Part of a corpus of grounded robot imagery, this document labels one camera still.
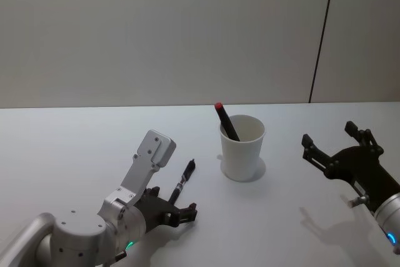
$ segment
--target white wall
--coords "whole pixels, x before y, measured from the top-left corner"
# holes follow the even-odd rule
[[[0,0],[0,107],[306,102],[325,7]]]
[[[400,0],[331,0],[313,102],[400,101]]]

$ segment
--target white paper cup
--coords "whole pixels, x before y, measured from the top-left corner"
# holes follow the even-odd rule
[[[222,172],[234,181],[247,181],[257,171],[265,127],[257,118],[248,115],[231,116],[240,142],[231,140],[219,126],[222,143]]]

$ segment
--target white table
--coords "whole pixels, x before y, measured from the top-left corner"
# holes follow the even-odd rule
[[[118,266],[400,266],[366,208],[344,204],[342,198],[355,192],[303,160],[301,146],[304,133],[328,154],[355,145],[344,132],[352,120],[371,128],[385,150],[381,164],[400,180],[400,103],[226,109],[266,125],[266,173],[253,183],[236,183],[220,172],[219,121],[212,106],[0,110],[0,239],[43,211],[97,213],[153,128],[172,137],[177,150],[150,186],[169,197],[195,158],[197,168],[177,205],[196,202],[197,221],[159,227]],[[314,231],[304,225],[306,214]]]

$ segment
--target marker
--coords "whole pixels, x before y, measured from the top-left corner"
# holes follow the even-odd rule
[[[221,120],[221,124],[222,124],[223,128],[225,129],[225,132],[226,132],[226,135],[228,136],[228,138],[231,140],[240,141],[239,136],[236,133],[235,128],[233,127],[228,114],[226,114],[226,112],[225,112],[223,104],[216,103],[214,105],[214,107],[218,113],[219,119]]]
[[[182,174],[181,181],[178,182],[174,191],[172,192],[171,197],[169,198],[169,203],[175,204],[176,200],[178,199],[179,194],[181,194],[183,186],[189,180],[190,176],[192,175],[194,169],[196,169],[196,164],[194,163],[194,159],[192,159],[189,164],[187,164],[185,171]]]

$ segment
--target black marker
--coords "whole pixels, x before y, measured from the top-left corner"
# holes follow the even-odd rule
[[[231,120],[229,119],[228,114],[226,114],[224,106],[222,103],[216,103],[214,105],[215,110],[218,113],[219,119],[221,120],[221,124],[225,129],[226,135],[229,139],[240,141],[238,134],[235,131],[235,128],[232,125]]]
[[[178,182],[174,191],[172,192],[171,197],[169,198],[169,203],[175,204],[176,200],[178,199],[179,194],[183,189],[185,183],[189,180],[190,176],[192,175],[194,169],[196,169],[196,164],[194,163],[194,159],[192,159],[189,164],[187,164],[185,171],[182,174],[181,181]]]

